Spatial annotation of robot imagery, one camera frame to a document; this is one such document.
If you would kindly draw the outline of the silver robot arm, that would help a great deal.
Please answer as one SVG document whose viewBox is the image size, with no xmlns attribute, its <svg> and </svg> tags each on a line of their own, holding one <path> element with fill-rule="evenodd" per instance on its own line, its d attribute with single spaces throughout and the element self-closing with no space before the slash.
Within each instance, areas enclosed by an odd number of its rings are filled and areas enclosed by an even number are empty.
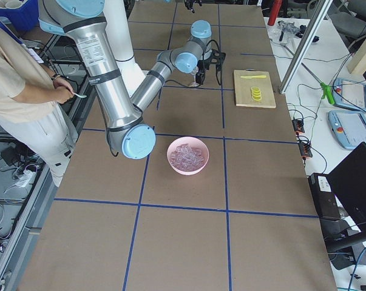
<svg viewBox="0 0 366 291">
<path fill-rule="evenodd" d="M 174 70 L 204 73 L 210 65 L 220 69 L 225 60 L 209 22 L 198 20 L 184 46 L 159 53 L 144 72 L 135 61 L 123 1 L 39 1 L 38 8 L 45 32 L 75 42 L 98 93 L 113 155 L 141 159 L 153 150 L 155 133 L 144 123 L 143 111 Z"/>
</svg>

